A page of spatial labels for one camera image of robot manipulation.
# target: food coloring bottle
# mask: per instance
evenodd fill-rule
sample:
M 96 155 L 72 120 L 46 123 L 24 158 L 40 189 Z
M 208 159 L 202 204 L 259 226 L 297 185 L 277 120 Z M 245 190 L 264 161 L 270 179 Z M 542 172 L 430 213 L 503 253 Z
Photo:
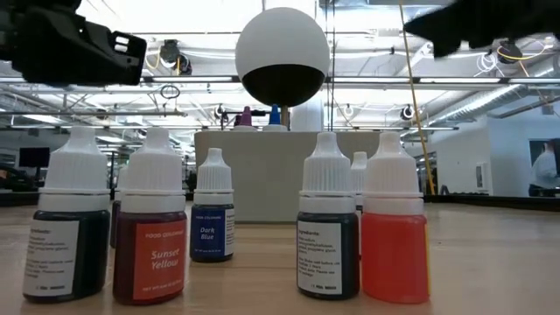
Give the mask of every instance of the food coloring bottle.
M 109 245 L 107 157 L 95 130 L 72 127 L 51 154 L 39 190 L 24 273 L 24 297 L 57 303 L 98 293 L 105 284 Z
M 181 157 L 169 131 L 148 129 L 130 155 L 116 230 L 113 297 L 154 305 L 181 294 L 185 282 L 186 214 Z
M 350 182 L 350 159 L 336 134 L 317 135 L 304 161 L 297 215 L 297 287 L 306 296 L 340 300 L 360 291 L 358 217 Z
M 119 213 L 121 212 L 121 198 L 123 197 L 123 190 L 126 188 L 126 176 L 129 167 L 127 165 L 123 166 L 119 171 L 119 179 L 116 182 L 116 194 L 115 201 L 113 201 L 113 211 L 111 212 L 111 236 L 109 237 L 109 245 L 111 248 L 115 248 L 116 243 L 116 222 Z
M 417 165 L 399 134 L 381 133 L 367 161 L 361 217 L 362 286 L 382 301 L 419 304 L 430 298 L 424 201 Z
M 286 126 L 280 123 L 280 112 L 278 111 L 278 105 L 272 105 L 269 116 L 269 124 L 262 127 L 262 131 L 288 131 Z
M 210 148 L 199 167 L 191 210 L 191 259 L 218 263 L 234 255 L 235 210 L 231 168 L 221 149 Z
M 256 131 L 253 127 L 253 117 L 251 116 L 251 107 L 245 106 L 243 114 L 241 114 L 241 121 L 238 125 L 234 126 L 234 131 Z
M 361 255 L 361 211 L 363 207 L 364 177 L 366 175 L 366 165 L 368 164 L 368 154 L 366 152 L 354 152 L 353 162 L 350 167 L 352 178 L 352 190 L 356 194 L 356 215 L 358 216 L 358 231 L 360 234 L 360 255 Z

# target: ball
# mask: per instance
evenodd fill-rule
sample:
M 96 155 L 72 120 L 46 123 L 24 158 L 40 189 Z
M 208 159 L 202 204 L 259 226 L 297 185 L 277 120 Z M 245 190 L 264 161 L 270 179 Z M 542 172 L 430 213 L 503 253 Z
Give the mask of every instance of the ball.
M 235 67 L 247 92 L 266 105 L 297 106 L 325 82 L 330 48 L 321 27 L 292 8 L 261 12 L 245 26 Z

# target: blue label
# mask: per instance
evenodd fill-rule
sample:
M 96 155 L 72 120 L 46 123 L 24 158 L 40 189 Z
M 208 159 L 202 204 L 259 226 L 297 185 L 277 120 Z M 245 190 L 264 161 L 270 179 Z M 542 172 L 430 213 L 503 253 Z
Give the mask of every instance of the blue label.
M 234 209 L 191 211 L 191 256 L 222 257 L 233 254 Z

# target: wooden table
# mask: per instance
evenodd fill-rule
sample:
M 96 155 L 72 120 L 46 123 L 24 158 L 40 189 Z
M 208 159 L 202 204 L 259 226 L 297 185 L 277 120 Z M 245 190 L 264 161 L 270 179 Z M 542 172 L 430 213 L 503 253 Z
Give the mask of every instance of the wooden table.
M 33 208 L 0 208 L 0 314 L 444 314 L 560 313 L 560 215 L 461 205 L 428 205 L 431 302 L 397 305 L 363 294 L 326 302 L 298 294 L 293 226 L 238 226 L 234 260 L 191 263 L 182 297 L 131 307 L 104 291 L 65 304 L 21 296 Z

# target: orange bottle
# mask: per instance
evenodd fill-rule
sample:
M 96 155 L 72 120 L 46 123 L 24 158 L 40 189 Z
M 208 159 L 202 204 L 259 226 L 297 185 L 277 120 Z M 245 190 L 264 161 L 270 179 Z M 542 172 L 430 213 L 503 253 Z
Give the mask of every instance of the orange bottle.
M 367 161 L 361 217 L 362 288 L 372 298 L 402 304 L 430 299 L 424 202 L 416 162 L 395 132 L 381 134 Z

